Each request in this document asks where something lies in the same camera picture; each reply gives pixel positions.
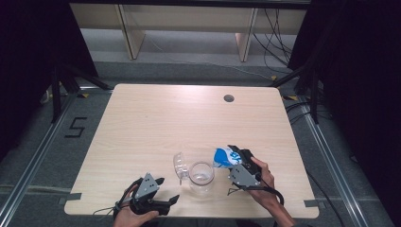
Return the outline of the light wooden shelf unit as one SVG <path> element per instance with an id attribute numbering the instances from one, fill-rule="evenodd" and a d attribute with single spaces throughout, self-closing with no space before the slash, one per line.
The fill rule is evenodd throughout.
<path id="1" fill-rule="evenodd" d="M 122 4 L 70 5 L 78 26 L 122 31 L 128 57 L 135 60 L 148 30 L 234 33 L 239 60 L 248 58 L 254 33 L 296 35 L 304 9 L 241 9 Z"/>

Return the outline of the person's right hand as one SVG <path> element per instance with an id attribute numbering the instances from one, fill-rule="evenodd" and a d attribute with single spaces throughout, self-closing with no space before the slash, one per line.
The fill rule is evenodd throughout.
<path id="1" fill-rule="evenodd" d="M 269 212 L 272 212 L 279 205 L 277 197 L 271 192 L 267 191 L 267 188 L 274 188 L 274 177 L 270 173 L 269 166 L 267 163 L 264 163 L 255 157 L 252 157 L 252 161 L 261 168 L 260 185 L 263 187 L 263 189 L 250 190 L 249 194 L 262 207 L 266 208 Z"/>

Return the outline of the aluminium floor rail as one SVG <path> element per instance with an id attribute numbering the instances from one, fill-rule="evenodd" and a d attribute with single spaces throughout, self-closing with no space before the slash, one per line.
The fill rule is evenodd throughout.
<path id="1" fill-rule="evenodd" d="M 323 135 L 320 126 L 312 118 L 311 108 L 304 106 L 302 108 L 302 111 L 304 114 L 306 114 L 305 119 L 307 125 L 310 128 L 312 135 L 315 138 L 320 153 L 322 154 L 324 162 L 328 168 L 328 171 L 330 172 L 330 175 L 333 179 L 333 182 L 336 185 L 336 188 L 339 191 L 341 200 L 343 201 L 344 206 L 347 209 L 348 214 L 354 223 L 354 226 L 369 227 L 368 221 L 361 210 L 361 207 L 356 199 L 356 196 L 353 193 L 348 182 L 346 181 L 343 173 L 341 172 L 340 166 L 336 161 L 331 148 L 327 144 L 327 141 Z"/>
<path id="2" fill-rule="evenodd" d="M 0 227 L 8 227 L 75 99 L 75 95 L 68 95 L 66 97 L 61 105 L 60 115 L 50 124 L 44 138 L 36 148 L 19 181 L 12 187 L 8 198 L 0 208 Z"/>

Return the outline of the person's left hand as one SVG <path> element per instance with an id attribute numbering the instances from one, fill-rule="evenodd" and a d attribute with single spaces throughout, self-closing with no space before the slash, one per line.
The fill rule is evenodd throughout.
<path id="1" fill-rule="evenodd" d="M 137 187 L 134 185 L 128 192 L 121 203 L 118 214 L 113 221 L 113 227 L 141 227 L 146 222 L 159 216 L 158 211 L 149 211 L 143 215 L 137 215 L 130 209 L 128 199 L 131 197 L 132 191 Z"/>

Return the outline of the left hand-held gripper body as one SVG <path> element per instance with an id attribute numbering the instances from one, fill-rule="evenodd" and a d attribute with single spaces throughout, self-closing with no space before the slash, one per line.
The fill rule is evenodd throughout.
<path id="1" fill-rule="evenodd" d="M 168 201 L 156 201 L 154 196 L 159 190 L 155 179 L 150 173 L 139 179 L 137 187 L 131 193 L 130 209 L 137 215 L 143 215 L 149 211 L 158 211 L 161 216 L 166 216 L 170 210 Z"/>

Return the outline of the black metal stand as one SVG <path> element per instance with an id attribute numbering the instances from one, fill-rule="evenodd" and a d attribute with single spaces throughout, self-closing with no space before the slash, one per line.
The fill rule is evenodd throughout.
<path id="1" fill-rule="evenodd" d="M 97 76 L 88 74 L 71 64 L 57 64 L 51 73 L 51 89 L 53 95 L 52 123 L 55 123 L 61 117 L 61 86 L 65 88 L 68 94 L 76 94 L 81 90 L 76 78 L 82 78 L 102 90 L 113 89 L 113 86 L 102 82 Z"/>
<path id="2" fill-rule="evenodd" d="M 315 124 L 319 123 L 317 106 L 318 106 L 318 83 L 319 77 L 312 63 L 306 63 L 281 79 L 275 80 L 270 87 L 278 88 L 279 86 L 297 78 L 298 81 L 294 87 L 297 95 L 305 95 L 310 92 L 310 111 L 311 117 Z"/>

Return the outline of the dark curtain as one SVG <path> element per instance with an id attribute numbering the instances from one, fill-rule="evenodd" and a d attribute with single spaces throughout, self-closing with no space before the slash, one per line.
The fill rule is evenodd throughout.
<path id="1" fill-rule="evenodd" d="M 289 67 L 306 62 L 340 11 L 319 79 L 365 176 L 401 227 L 401 0 L 311 0 Z"/>
<path id="2" fill-rule="evenodd" d="M 97 75 L 69 0 L 0 0 L 0 162 L 62 63 Z"/>

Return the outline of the black tape floor mark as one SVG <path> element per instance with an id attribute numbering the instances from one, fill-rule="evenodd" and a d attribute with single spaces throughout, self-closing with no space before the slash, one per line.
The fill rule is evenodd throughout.
<path id="1" fill-rule="evenodd" d="M 86 121 L 86 117 L 75 117 L 70 126 L 69 132 L 64 135 L 65 138 L 80 138 L 85 130 L 84 126 L 80 125 L 81 121 Z"/>

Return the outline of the blue and white pouch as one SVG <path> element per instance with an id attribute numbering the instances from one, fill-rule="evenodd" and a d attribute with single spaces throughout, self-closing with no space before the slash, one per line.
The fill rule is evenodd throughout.
<path id="1" fill-rule="evenodd" d="M 213 166 L 217 168 L 231 168 L 243 163 L 230 148 L 217 148 L 213 158 Z"/>

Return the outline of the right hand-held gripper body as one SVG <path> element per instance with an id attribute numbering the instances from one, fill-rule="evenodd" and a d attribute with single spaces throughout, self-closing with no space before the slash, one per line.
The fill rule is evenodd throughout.
<path id="1" fill-rule="evenodd" d="M 230 168 L 228 179 L 239 189 L 256 188 L 261 182 L 261 167 L 253 160 L 253 154 L 248 149 L 240 149 L 241 164 Z"/>

